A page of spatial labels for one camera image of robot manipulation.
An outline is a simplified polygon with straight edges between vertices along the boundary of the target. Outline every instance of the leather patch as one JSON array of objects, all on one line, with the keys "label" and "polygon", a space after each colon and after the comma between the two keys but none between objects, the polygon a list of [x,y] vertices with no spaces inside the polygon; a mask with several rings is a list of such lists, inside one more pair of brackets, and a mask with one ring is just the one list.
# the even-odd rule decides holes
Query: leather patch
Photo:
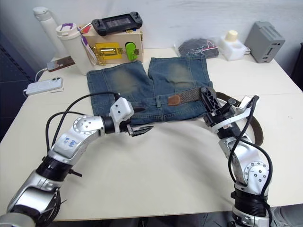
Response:
[{"label": "leather patch", "polygon": [[174,96],[168,97],[168,103],[169,103],[169,105],[179,105],[181,103],[181,96],[174,95]]}]

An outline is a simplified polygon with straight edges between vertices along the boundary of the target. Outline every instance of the smartphone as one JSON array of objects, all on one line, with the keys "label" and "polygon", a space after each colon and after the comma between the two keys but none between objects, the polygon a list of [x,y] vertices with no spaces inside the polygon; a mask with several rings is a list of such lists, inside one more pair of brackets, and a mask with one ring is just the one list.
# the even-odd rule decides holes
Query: smartphone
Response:
[{"label": "smartphone", "polygon": [[51,61],[46,65],[47,65],[47,70],[49,72],[52,72],[74,64],[75,64],[74,60],[71,58],[71,56],[68,56],[55,61]]}]

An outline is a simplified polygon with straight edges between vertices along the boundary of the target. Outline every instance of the belt loop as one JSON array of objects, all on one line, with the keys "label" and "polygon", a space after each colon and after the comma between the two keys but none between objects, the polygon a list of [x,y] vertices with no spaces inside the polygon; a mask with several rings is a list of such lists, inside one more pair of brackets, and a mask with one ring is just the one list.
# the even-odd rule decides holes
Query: belt loop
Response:
[{"label": "belt loop", "polygon": [[156,104],[157,104],[157,108],[161,108],[160,96],[156,96]]}]

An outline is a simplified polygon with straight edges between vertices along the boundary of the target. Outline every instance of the silver robot arm segment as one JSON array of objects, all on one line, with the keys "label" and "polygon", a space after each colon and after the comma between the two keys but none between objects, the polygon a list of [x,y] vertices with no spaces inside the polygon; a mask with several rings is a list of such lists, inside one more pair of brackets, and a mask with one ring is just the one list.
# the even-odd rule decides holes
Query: silver robot arm segment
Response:
[{"label": "silver robot arm segment", "polygon": [[7,214],[0,217],[0,226],[45,226],[59,211],[59,189],[67,174],[81,174],[72,170],[87,146],[108,133],[128,131],[131,136],[148,132],[145,126],[134,130],[129,118],[134,110],[126,99],[119,98],[110,108],[109,117],[82,116],[51,147],[40,166],[26,179],[10,201]]},{"label": "silver robot arm segment", "polygon": [[[245,97],[234,111],[231,107],[236,101],[230,99],[221,106],[212,88],[202,88],[201,95],[207,109],[204,121],[211,127],[212,132],[217,133],[220,138],[219,145],[229,159],[241,133],[235,122],[249,116],[252,99]],[[247,134],[244,134],[242,139],[252,143]],[[269,166],[259,156],[259,150],[244,141],[239,141],[232,154],[231,165],[236,181],[231,197],[235,199],[232,208],[235,221],[228,223],[228,227],[268,227],[268,187],[264,186],[269,177]]]}]

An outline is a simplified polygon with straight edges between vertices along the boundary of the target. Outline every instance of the jeans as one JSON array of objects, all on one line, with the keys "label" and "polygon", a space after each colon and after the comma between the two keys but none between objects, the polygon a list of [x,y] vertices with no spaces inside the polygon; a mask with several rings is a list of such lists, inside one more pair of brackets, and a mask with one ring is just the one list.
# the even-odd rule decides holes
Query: jeans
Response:
[{"label": "jeans", "polygon": [[[148,75],[140,61],[87,73],[89,91],[119,92],[133,108],[143,108],[131,117],[131,125],[185,120],[202,116],[206,109],[201,101],[168,105],[168,98],[195,87],[212,87],[204,56],[152,58]],[[94,115],[106,116],[114,97],[91,97]]]}]

